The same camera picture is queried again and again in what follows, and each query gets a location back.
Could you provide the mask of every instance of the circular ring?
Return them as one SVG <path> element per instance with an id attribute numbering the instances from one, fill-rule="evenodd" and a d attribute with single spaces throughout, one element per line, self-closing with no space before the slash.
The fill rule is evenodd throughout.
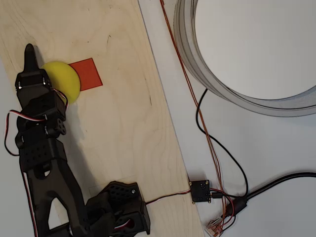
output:
<path id="1" fill-rule="evenodd" d="M 175 40 L 189 72 L 207 89 L 247 110 L 275 117 L 298 117 L 316 113 L 316 86 L 295 96 L 263 100 L 251 98 L 227 88 L 204 62 L 195 34 L 198 0 L 178 0 L 174 14 Z"/>

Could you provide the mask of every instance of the white surface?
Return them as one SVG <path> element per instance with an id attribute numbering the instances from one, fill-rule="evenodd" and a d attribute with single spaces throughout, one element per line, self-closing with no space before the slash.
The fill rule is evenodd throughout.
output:
<path id="1" fill-rule="evenodd" d="M 3 64 L 0 60 L 0 133 L 4 132 L 6 113 L 11 109 L 20 110 L 17 97 L 14 95 Z M 14 143 L 17 133 L 16 116 L 10 116 L 10 130 L 7 145 L 17 153 Z M 3 136 L 0 136 L 0 231 L 4 237 L 33 237 L 33 226 L 23 185 L 19 158 L 9 155 L 3 146 Z M 59 219 L 55 208 L 52 208 L 50 224 L 57 226 Z"/>
<path id="2" fill-rule="evenodd" d="M 171 112 L 183 159 L 191 180 L 208 178 L 218 186 L 205 136 L 195 124 L 195 106 L 173 49 L 158 0 L 139 0 Z M 175 0 L 165 1 L 173 20 Z M 204 91 L 191 80 L 198 97 Z M 236 157 L 251 189 L 292 171 L 316 171 L 316 115 L 275 118 L 259 115 L 208 92 L 202 111 L 209 132 Z M 244 191 L 243 176 L 227 154 L 215 145 L 227 192 Z M 224 237 L 296 237 L 316 232 L 316 179 L 283 183 L 248 203 Z M 201 222 L 217 217 L 220 201 L 198 203 Z"/>
<path id="3" fill-rule="evenodd" d="M 198 0 L 198 46 L 230 89 L 259 99 L 294 96 L 316 85 L 315 9 L 314 0 Z"/>

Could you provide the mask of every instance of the cable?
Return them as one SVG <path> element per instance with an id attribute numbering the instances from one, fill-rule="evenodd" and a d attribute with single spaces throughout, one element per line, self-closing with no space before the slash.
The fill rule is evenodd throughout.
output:
<path id="1" fill-rule="evenodd" d="M 128 223 L 130 222 L 130 219 L 128 219 L 123 225 L 120 225 L 120 226 L 116 226 L 114 228 L 114 230 L 120 230 L 120 229 L 123 229 L 125 226 L 128 225 Z"/>
<path id="2" fill-rule="evenodd" d="M 8 149 L 8 147 L 6 146 L 6 138 L 7 138 L 7 136 L 8 136 L 8 131 L 9 131 L 9 116 L 10 116 L 10 113 L 16 114 L 17 116 L 22 117 L 22 118 L 27 119 L 27 120 L 30 120 L 30 121 L 37 121 L 37 122 L 40 122 L 40 121 L 44 121 L 45 119 L 31 118 L 31 117 L 26 116 L 26 115 L 24 115 L 24 114 L 22 114 L 22 113 L 20 113 L 20 112 L 18 112 L 18 111 L 16 111 L 16 110 L 10 110 L 10 111 L 7 113 L 6 119 L 5 119 L 5 127 L 4 127 L 4 147 L 5 147 L 6 151 L 7 151 L 10 155 L 12 155 L 12 156 L 14 156 L 14 157 L 18 157 L 19 154 L 14 154 L 14 153 L 12 153 L 12 152 Z"/>
<path id="3" fill-rule="evenodd" d="M 229 226 L 227 226 L 225 229 L 223 229 L 223 232 L 229 229 L 230 227 L 232 227 L 232 225 L 235 223 L 235 220 L 236 220 L 236 216 L 234 216 L 233 222 Z"/>
<path id="4" fill-rule="evenodd" d="M 68 99 L 67 97 L 65 96 L 65 94 L 63 92 L 61 92 L 60 90 L 57 90 L 57 89 L 53 89 L 54 91 L 56 91 L 61 97 L 63 97 L 65 100 L 66 100 L 66 104 L 65 104 L 65 108 L 66 110 L 68 109 Z"/>
<path id="5" fill-rule="evenodd" d="M 28 198 L 28 205 L 29 205 L 29 209 L 30 209 L 30 215 L 31 215 L 32 223 L 33 223 L 34 236 L 38 237 L 38 233 L 37 233 L 37 229 L 36 229 L 36 223 L 35 223 L 35 218 L 34 218 L 34 215 L 33 215 L 33 209 L 32 209 L 32 204 L 31 204 L 32 202 L 31 202 L 31 198 L 30 198 L 30 195 L 29 195 L 29 189 L 28 189 L 28 186 L 26 184 L 26 180 L 25 180 L 22 168 L 20 167 L 20 169 L 21 169 L 21 174 L 22 174 L 24 188 L 25 188 L 25 191 L 26 191 L 26 196 Z"/>
<path id="6" fill-rule="evenodd" d="M 167 24 L 167 27 L 168 27 L 168 30 L 169 30 L 169 34 L 170 34 L 170 37 L 171 37 L 174 49 L 175 49 L 175 51 L 177 53 L 177 56 L 178 56 L 178 59 L 179 59 L 179 62 L 180 62 L 180 65 L 181 65 L 184 77 L 185 77 L 187 85 L 189 87 L 192 99 L 193 99 L 195 105 L 198 106 L 197 98 L 196 98 L 196 96 L 194 94 L 194 91 L 193 91 L 190 79 L 188 77 L 188 74 L 187 74 L 186 69 L 184 67 L 183 60 L 181 58 L 179 49 L 178 49 L 176 41 L 174 39 L 174 36 L 173 36 L 173 33 L 172 33 L 172 29 L 171 29 L 171 26 L 170 26 L 170 23 L 169 23 L 169 20 L 168 20 L 167 13 L 166 13 L 166 11 L 164 9 L 164 2 L 163 2 L 163 0 L 160 0 L 160 5 L 161 5 L 162 11 L 163 11 L 163 15 L 164 15 L 164 18 L 165 18 L 165 21 L 166 21 L 166 24 Z M 201 118 L 201 122 L 202 122 L 202 125 L 203 125 L 203 128 L 204 128 L 204 131 L 205 131 L 205 136 L 206 136 L 206 139 L 207 139 L 207 143 L 208 143 L 208 146 L 209 146 L 209 149 L 210 149 L 210 152 L 211 152 L 211 156 L 212 156 L 212 159 L 213 159 L 213 162 L 214 162 L 214 166 L 215 166 L 216 174 L 217 174 L 217 177 L 218 177 L 220 189 L 222 191 L 224 191 L 223 182 L 222 182 L 222 179 L 221 179 L 221 168 L 219 166 L 219 161 L 218 161 L 215 149 L 213 147 L 212 141 L 211 141 L 211 139 L 208 136 L 207 128 L 205 126 L 203 115 L 202 115 L 202 111 L 199 109 L 198 113 L 199 113 L 200 118 Z M 226 208 L 226 199 L 225 198 L 222 199 L 222 207 L 223 207 L 223 215 L 225 217 L 225 213 L 226 213 L 226 210 L 225 210 L 225 208 Z"/>
<path id="7" fill-rule="evenodd" d="M 294 174 L 289 174 L 289 175 L 285 175 L 281 178 L 278 178 L 270 183 L 268 183 L 267 185 L 263 186 L 262 188 L 259 188 L 251 193 L 249 193 L 247 195 L 247 200 L 250 200 L 252 198 L 254 198 L 255 196 L 265 192 L 266 190 L 274 187 L 275 185 L 278 185 L 280 183 L 283 183 L 287 180 L 290 180 L 290 179 L 296 179 L 296 178 L 302 178 L 302 177 L 313 177 L 313 178 L 316 178 L 316 173 L 314 172 L 300 172 L 300 173 L 294 173 Z"/>
<path id="8" fill-rule="evenodd" d="M 208 89 L 205 89 L 203 95 L 201 96 L 201 98 L 200 98 L 200 100 L 199 100 L 199 103 L 198 103 L 198 106 L 197 106 L 197 111 L 196 111 L 196 122 L 197 122 L 197 126 L 198 126 L 198 128 L 200 129 L 200 131 L 201 131 L 202 133 L 204 133 L 204 134 L 205 134 L 205 131 L 201 128 L 201 126 L 200 126 L 200 124 L 199 124 L 199 121 L 198 121 L 198 112 L 199 112 L 199 109 L 200 109 L 200 107 L 201 107 L 202 100 L 203 100 L 204 96 L 206 95 L 207 91 L 208 91 Z M 232 160 L 236 163 L 236 165 L 238 166 L 238 168 L 241 170 L 242 175 L 243 175 L 243 177 L 244 177 L 244 179 L 245 179 L 245 183 L 246 183 L 246 192 L 245 192 L 245 194 L 244 194 L 243 196 L 241 196 L 241 197 L 245 198 L 245 197 L 247 196 L 248 192 L 249 192 L 249 185 L 248 185 L 247 176 L 246 176 L 245 172 L 243 171 L 241 165 L 240 165 L 240 164 L 238 163 L 238 161 L 233 157 L 233 155 L 226 149 L 226 147 L 224 147 L 224 145 L 222 145 L 215 137 L 211 136 L 210 134 L 208 134 L 208 136 L 209 136 L 211 139 L 213 139 L 221 148 L 224 149 L 224 151 L 232 158 Z M 232 197 L 232 198 L 239 198 L 239 196 L 234 196 L 234 195 L 229 195 L 229 194 L 226 194 L 225 196 L 227 196 L 227 197 Z"/>
<path id="9" fill-rule="evenodd" d="M 182 191 L 182 192 L 178 192 L 178 193 L 175 193 L 175 194 L 165 195 L 165 196 L 162 196 L 162 197 L 159 197 L 157 199 L 154 199 L 152 201 L 147 202 L 146 205 L 149 205 L 149 204 L 152 204 L 154 202 L 160 201 L 163 198 L 172 197 L 172 196 L 175 196 L 175 195 L 184 195 L 184 194 L 188 194 L 190 192 L 191 192 L 191 190 L 188 189 L 188 190 L 185 190 L 185 191 Z"/>

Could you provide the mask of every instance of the plywood board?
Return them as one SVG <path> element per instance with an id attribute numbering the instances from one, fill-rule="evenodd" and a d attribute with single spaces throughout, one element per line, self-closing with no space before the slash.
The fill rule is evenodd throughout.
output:
<path id="1" fill-rule="evenodd" d="M 137 0 L 0 0 L 0 56 L 12 85 L 27 43 L 43 62 L 92 57 L 101 77 L 103 86 L 69 107 L 62 138 L 85 201 L 113 180 L 136 181 L 146 201 L 189 188 Z M 149 214 L 151 236 L 203 236 L 190 195 L 152 204 Z"/>

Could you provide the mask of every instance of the robotic arm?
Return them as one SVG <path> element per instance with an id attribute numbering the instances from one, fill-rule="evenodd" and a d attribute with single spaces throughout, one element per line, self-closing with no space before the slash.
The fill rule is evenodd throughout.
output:
<path id="1" fill-rule="evenodd" d="M 24 70 L 15 82 L 21 113 L 41 121 L 18 118 L 15 142 L 21 171 L 27 174 L 36 237 L 133 237 L 142 231 L 149 234 L 150 220 L 137 183 L 111 182 L 84 204 L 67 164 L 64 145 L 57 140 L 60 134 L 66 134 L 64 102 L 52 88 L 46 71 L 38 67 L 33 45 L 26 46 L 24 60 Z M 55 198 L 66 208 L 69 223 L 50 230 L 48 219 Z"/>

